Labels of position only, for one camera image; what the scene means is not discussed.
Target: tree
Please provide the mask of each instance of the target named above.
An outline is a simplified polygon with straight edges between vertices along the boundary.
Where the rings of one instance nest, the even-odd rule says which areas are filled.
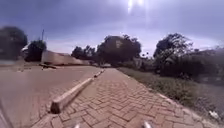
[[[141,44],[137,38],[130,38],[128,35],[107,36],[98,47],[97,55],[100,61],[110,64],[133,60],[139,57]]]
[[[156,58],[158,55],[183,55],[190,50],[192,43],[189,43],[189,39],[181,34],[169,34],[164,39],[160,40],[156,45],[156,50],[153,56]]]
[[[91,48],[89,45],[87,45],[85,49],[76,46],[72,51],[71,56],[82,60],[93,60],[95,56],[95,48]]]
[[[42,40],[34,40],[28,46],[28,55],[26,61],[41,61],[42,53],[47,49],[46,42]]]
[[[170,64],[178,64],[179,57],[188,53],[191,50],[191,46],[192,43],[189,42],[188,38],[177,33],[169,34],[167,37],[160,40],[156,45],[156,50],[153,55],[155,58],[155,71],[172,73],[170,70],[167,70],[169,69],[167,67],[169,67]]]
[[[6,26],[0,29],[0,58],[18,59],[21,49],[27,45],[27,36],[18,27]]]
[[[82,59],[83,58],[83,50],[81,47],[76,46],[75,49],[72,51],[71,56],[77,58],[77,59]]]

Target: sidewalk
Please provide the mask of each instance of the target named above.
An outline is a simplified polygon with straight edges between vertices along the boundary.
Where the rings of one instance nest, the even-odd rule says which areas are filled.
[[[106,69],[46,128],[218,128],[172,100],[120,73]]]

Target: green foliage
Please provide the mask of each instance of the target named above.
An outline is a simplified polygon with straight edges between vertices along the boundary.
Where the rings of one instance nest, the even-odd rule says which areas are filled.
[[[137,38],[130,39],[128,35],[107,36],[97,48],[100,60],[111,64],[133,60],[134,57],[139,57],[140,52],[141,44]]]
[[[39,62],[41,61],[42,53],[47,49],[46,42],[42,40],[34,40],[28,46],[28,54],[26,61]]]
[[[194,106],[196,100],[196,83],[194,82],[160,77],[149,72],[140,72],[128,68],[119,68],[119,70],[183,105]]]
[[[15,26],[0,29],[0,58],[17,59],[21,49],[27,45],[27,36]]]
[[[87,45],[85,49],[76,46],[72,51],[71,56],[82,60],[94,60],[95,54],[95,48],[91,48],[89,45]]]
[[[192,43],[189,43],[189,40],[181,34],[169,34],[158,42],[153,56],[155,58],[163,56],[163,54],[180,56],[187,53],[191,45]]]

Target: sun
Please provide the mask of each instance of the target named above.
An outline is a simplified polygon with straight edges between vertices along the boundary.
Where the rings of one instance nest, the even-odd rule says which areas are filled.
[[[133,9],[134,5],[143,6],[145,0],[128,0],[128,13]]]

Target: brick pavement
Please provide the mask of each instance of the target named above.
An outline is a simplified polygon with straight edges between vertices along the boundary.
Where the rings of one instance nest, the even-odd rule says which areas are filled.
[[[216,128],[189,109],[107,69],[45,128]]]

